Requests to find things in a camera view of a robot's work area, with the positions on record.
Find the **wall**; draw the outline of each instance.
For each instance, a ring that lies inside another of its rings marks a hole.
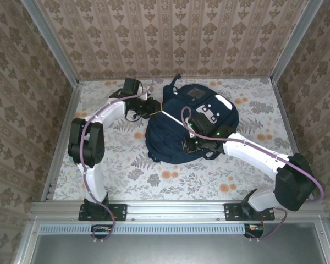
[[[269,76],[307,0],[38,0],[80,79]]]
[[[0,263],[40,199],[71,91],[22,3],[0,0]]]
[[[297,146],[322,182],[330,220],[330,1],[324,1],[278,87]]]

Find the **table surface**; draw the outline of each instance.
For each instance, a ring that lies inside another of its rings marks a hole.
[[[153,97],[162,101],[162,89],[171,79],[157,80]],[[144,87],[150,80],[142,80]],[[198,83],[231,100],[239,112],[238,132],[258,144],[292,154],[270,79],[180,79],[178,88]],[[96,112],[124,81],[87,81],[76,117]],[[228,155],[173,165],[152,162],[147,156],[147,119],[132,123],[118,118],[105,131],[102,161],[104,185],[111,200],[241,200],[252,189],[273,184],[260,170]],[[81,172],[64,154],[54,200],[83,199]]]

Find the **purple cable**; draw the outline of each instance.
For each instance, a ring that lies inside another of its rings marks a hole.
[[[148,92],[152,92],[153,91],[153,86],[154,86],[154,78],[153,78],[153,75],[149,72],[149,71],[146,71],[146,70],[142,70],[142,71],[139,71],[139,72],[144,72],[144,73],[149,73],[151,78],[152,78],[152,83],[150,85],[150,87],[143,93],[141,94],[138,94],[138,95],[132,95],[132,96],[127,96],[127,97],[123,97],[123,98],[119,98],[119,99],[116,99],[112,102],[108,102],[106,105],[104,105],[102,108],[100,108],[98,110],[98,112],[96,112],[87,122],[86,124],[84,125],[83,127],[83,130],[82,130],[82,135],[81,135],[81,143],[80,143],[80,149],[79,149],[79,156],[80,156],[80,160],[81,160],[81,164],[82,164],[82,167],[83,167],[83,182],[84,182],[84,185],[86,186],[86,190],[87,192],[89,193],[90,197],[92,197],[92,199],[94,200],[95,203],[97,203],[98,205],[102,206],[103,208],[105,208],[105,210],[110,214],[111,216],[111,219],[112,219],[112,227],[111,227],[111,230],[109,232],[109,234],[107,234],[107,236],[104,238],[104,240],[108,239],[110,237],[110,235],[112,234],[112,232],[114,231],[114,228],[115,228],[115,217],[113,215],[113,213],[111,212],[111,210],[104,204],[102,204],[100,201],[98,201],[95,196],[93,195],[93,193],[91,192],[90,188],[89,188],[89,185],[87,183],[87,179],[86,179],[86,175],[87,175],[87,166],[86,164],[84,163],[84,159],[83,159],[83,145],[84,145],[84,138],[85,138],[85,135],[86,135],[86,131],[87,131],[87,128],[89,126],[89,124],[100,114],[102,113],[106,108],[108,108],[109,106],[117,103],[117,102],[120,102],[120,101],[124,101],[124,100],[128,100],[128,99],[132,99],[132,98],[137,98],[137,97],[140,97],[142,95],[145,95],[147,94]],[[93,238],[94,239],[97,239],[95,237],[95,230],[93,231]]]
[[[267,234],[267,235],[265,235],[265,236],[263,236],[263,237],[261,237],[261,238],[257,238],[255,235],[253,235],[253,234],[251,234],[251,233],[249,233],[249,232],[246,232],[246,234],[248,234],[248,235],[250,235],[251,237],[253,237],[253,238],[256,238],[257,240],[261,240],[261,239],[266,239],[266,238],[269,238],[269,237],[271,237],[281,226],[282,226],[282,224],[285,222],[285,220],[286,220],[286,218],[287,218],[287,210],[286,209],[284,209],[284,208],[279,208],[279,207],[275,207],[275,209],[277,209],[277,210],[280,210],[280,211],[284,211],[285,212],[285,215],[284,215],[284,217],[282,218],[282,220],[281,220],[281,222],[279,223],[279,225],[274,229],[274,230],[272,230],[269,234]]]
[[[250,142],[247,142],[247,141],[245,142],[245,141],[240,140],[240,139],[227,139],[227,138],[216,138],[216,137],[202,136],[202,135],[200,135],[200,134],[198,134],[198,133],[192,131],[192,130],[187,126],[187,124],[186,124],[186,122],[185,122],[185,119],[184,119],[184,116],[183,116],[184,111],[185,111],[186,109],[189,111],[189,118],[191,118],[192,110],[191,110],[191,108],[189,108],[188,106],[185,106],[185,107],[182,108],[182,110],[181,110],[181,121],[182,121],[182,124],[183,124],[183,126],[185,127],[185,129],[187,129],[190,133],[196,135],[196,136],[199,137],[199,138],[207,139],[207,140],[215,140],[215,141],[234,141],[234,142],[243,143],[243,144],[246,144],[246,145],[248,145],[248,146],[250,146],[250,147],[252,147],[252,148],[254,148],[254,149],[256,149],[256,150],[259,150],[259,151],[263,152],[264,154],[266,154],[266,155],[268,155],[268,156],[270,156],[270,157],[272,157],[272,158],[276,158],[277,160],[279,160],[279,161],[281,161],[281,162],[287,164],[288,166],[294,168],[296,171],[298,171],[298,172],[302,173],[303,175],[305,175],[307,178],[309,178],[309,179],[310,179],[310,180],[311,180],[311,181],[312,181],[312,182],[313,182],[313,183],[319,188],[319,191],[320,191],[320,197],[319,197],[318,199],[315,199],[315,200],[312,200],[312,201],[306,201],[306,202],[309,202],[309,203],[311,203],[311,202],[320,202],[320,201],[322,201],[322,200],[324,199],[325,193],[324,193],[324,190],[323,190],[323,187],[321,186],[321,184],[320,184],[320,183],[319,183],[319,182],[318,182],[318,181],[317,181],[312,175],[310,175],[308,172],[306,172],[306,171],[304,171],[303,169],[297,167],[296,165],[292,164],[291,162],[286,161],[286,160],[284,160],[284,159],[282,159],[282,158],[280,158],[280,157],[276,157],[276,155],[274,155],[274,154],[272,154],[272,153],[266,151],[265,149],[263,149],[263,148],[261,148],[261,147],[259,147],[259,146],[256,146],[256,145],[254,145],[254,144],[252,144],[252,143],[250,143]]]

